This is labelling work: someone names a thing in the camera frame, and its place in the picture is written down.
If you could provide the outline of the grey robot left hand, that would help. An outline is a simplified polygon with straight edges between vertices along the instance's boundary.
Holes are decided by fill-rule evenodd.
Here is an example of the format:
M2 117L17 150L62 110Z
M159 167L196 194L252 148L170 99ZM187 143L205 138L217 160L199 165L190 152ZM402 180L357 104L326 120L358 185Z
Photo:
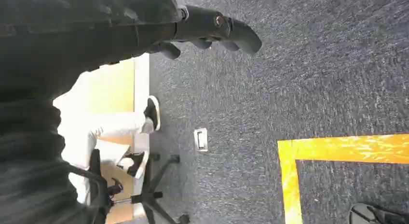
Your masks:
M144 53L175 59L176 42L262 46L246 23L176 0L0 0L0 100L55 98L82 72Z

